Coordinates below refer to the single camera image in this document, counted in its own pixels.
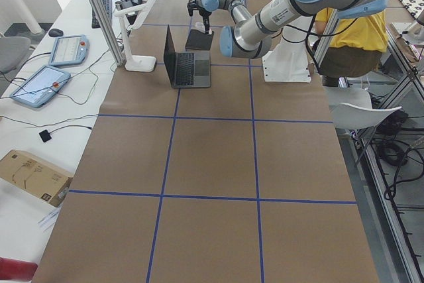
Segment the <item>yellow shirt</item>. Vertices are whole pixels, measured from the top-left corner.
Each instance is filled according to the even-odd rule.
[[[326,8],[317,13],[315,21],[328,22],[333,9]],[[337,31],[342,31],[354,19],[340,20]],[[353,48],[360,48],[367,51],[380,51],[385,52],[387,48],[388,36],[386,33],[386,20],[384,11],[361,17],[356,20],[343,33],[333,37],[330,47],[340,48],[342,46],[350,46]]]

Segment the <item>person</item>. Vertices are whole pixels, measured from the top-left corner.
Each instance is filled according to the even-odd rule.
[[[315,31],[323,34],[333,9],[318,12]],[[338,86],[340,77],[358,78],[376,69],[387,49],[388,36],[384,11],[367,17],[341,19],[320,65],[324,86]]]

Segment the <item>white table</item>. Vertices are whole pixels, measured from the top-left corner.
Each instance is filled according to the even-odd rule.
[[[52,28],[63,30],[64,35],[85,34],[89,39],[90,47],[85,62],[80,66],[65,69],[72,76],[86,69],[108,50],[101,29],[91,28],[91,6],[88,0],[71,0]],[[116,18],[113,19],[113,30],[116,35],[120,33],[119,22]],[[53,43],[54,38],[46,35],[33,52],[33,56],[50,52]],[[48,59],[48,56],[40,56],[29,61],[17,76],[28,78],[39,67],[47,64]],[[68,97],[60,95],[54,96],[40,109],[26,107],[12,99],[0,99],[0,115],[36,125],[45,125],[84,115],[98,114],[115,67],[113,57],[108,52],[91,68],[91,71],[99,79],[95,91],[83,105],[77,105]],[[70,95],[78,102],[84,102],[96,80],[95,75],[86,70],[72,78],[60,93]],[[3,97],[9,96],[14,89],[16,86],[10,85]],[[26,150],[74,173],[91,131],[81,127],[68,127],[52,134],[52,140],[46,143],[41,141],[38,133],[44,129],[51,131],[69,124],[92,127],[96,118],[89,117],[45,128],[36,128],[2,119],[0,121],[0,158],[11,149]],[[50,227],[43,231],[38,226],[38,222],[53,209],[54,207],[44,203],[41,199],[0,179],[0,224],[2,225],[0,228],[0,256],[38,263],[52,230]]]

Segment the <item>laptop screen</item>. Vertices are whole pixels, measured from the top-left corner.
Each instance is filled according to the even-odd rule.
[[[176,53],[174,47],[174,41],[172,41],[172,35],[170,26],[166,30],[166,41],[165,41],[165,51],[164,51],[164,62],[166,71],[170,78],[171,84],[174,82],[175,76],[175,67],[176,67]]]

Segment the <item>black mouse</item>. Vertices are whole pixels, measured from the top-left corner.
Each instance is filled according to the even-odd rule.
[[[53,28],[53,29],[50,29],[50,31],[48,32],[48,35],[52,37],[63,36],[64,32],[60,29]]]

